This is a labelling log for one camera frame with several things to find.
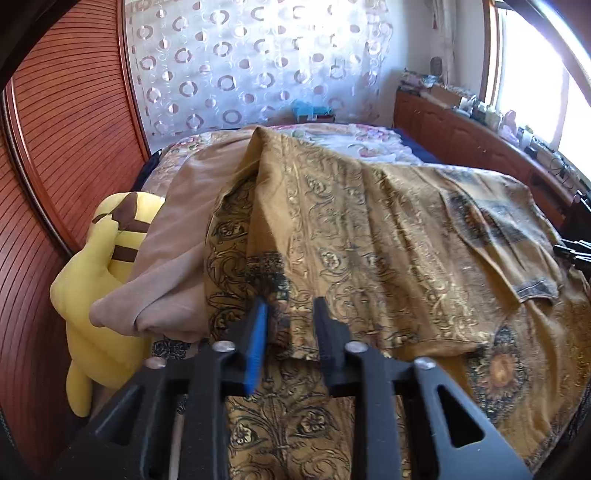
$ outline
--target white wall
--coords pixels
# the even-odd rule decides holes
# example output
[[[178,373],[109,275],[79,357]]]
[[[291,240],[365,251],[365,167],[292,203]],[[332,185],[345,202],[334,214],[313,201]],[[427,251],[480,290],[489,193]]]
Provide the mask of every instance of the white wall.
[[[405,68],[429,73],[434,33],[433,14],[423,0],[386,0],[386,3],[394,34],[382,64],[378,123],[390,127],[400,74]]]
[[[457,0],[456,66],[461,87],[478,95],[484,61],[482,0]]]

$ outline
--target yellow plush toy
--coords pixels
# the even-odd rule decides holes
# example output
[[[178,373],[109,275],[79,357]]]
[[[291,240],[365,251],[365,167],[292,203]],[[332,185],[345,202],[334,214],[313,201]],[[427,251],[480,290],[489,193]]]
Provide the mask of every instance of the yellow plush toy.
[[[106,198],[96,209],[86,245],[51,285],[51,302],[66,321],[72,358],[66,393],[79,417],[90,413],[92,380],[120,388],[148,355],[150,339],[94,327],[88,313],[95,300],[126,282],[137,250],[163,203],[163,198],[144,192]]]

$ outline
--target wooden cabinet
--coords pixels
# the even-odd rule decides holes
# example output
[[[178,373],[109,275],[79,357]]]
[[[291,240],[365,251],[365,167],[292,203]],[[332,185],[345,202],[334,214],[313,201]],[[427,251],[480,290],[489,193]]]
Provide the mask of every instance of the wooden cabinet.
[[[487,128],[404,92],[396,95],[394,126],[444,163],[498,171],[525,183],[540,209],[560,227],[572,194],[541,165]]]

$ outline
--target brown blanket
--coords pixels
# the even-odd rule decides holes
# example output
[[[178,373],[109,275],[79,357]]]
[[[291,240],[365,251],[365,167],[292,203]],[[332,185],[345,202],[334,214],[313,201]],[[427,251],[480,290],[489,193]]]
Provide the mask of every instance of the brown blanket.
[[[352,412],[297,360],[317,354],[314,296],[389,355],[435,356],[535,469],[590,370],[587,284],[557,241],[510,177],[370,165],[255,131],[206,245],[215,337],[252,295],[272,306],[261,388],[229,401],[233,476],[347,475]]]

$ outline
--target window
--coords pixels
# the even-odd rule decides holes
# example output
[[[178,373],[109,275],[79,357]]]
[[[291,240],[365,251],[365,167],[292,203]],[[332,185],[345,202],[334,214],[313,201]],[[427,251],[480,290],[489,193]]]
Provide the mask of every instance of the window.
[[[552,45],[517,12],[497,2],[501,31],[496,107],[558,150],[591,179],[591,106]]]

